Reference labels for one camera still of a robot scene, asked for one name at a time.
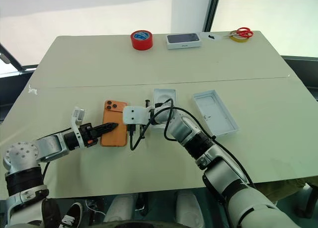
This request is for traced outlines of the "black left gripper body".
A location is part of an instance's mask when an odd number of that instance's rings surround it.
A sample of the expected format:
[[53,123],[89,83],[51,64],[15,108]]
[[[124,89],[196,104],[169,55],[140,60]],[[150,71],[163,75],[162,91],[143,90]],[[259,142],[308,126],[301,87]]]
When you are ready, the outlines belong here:
[[97,144],[97,130],[92,126],[91,123],[81,125],[79,127],[79,131],[85,147],[88,148]]

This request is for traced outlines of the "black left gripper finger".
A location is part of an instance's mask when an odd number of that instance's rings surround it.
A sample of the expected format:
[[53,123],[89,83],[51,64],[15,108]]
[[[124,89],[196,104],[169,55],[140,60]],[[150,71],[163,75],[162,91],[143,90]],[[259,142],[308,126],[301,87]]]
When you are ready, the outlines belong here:
[[101,137],[103,134],[109,133],[113,130],[113,127],[94,127],[90,130],[90,138],[97,139]]
[[111,123],[105,123],[99,126],[95,127],[95,130],[98,132],[111,132],[118,126],[117,123],[111,122]]

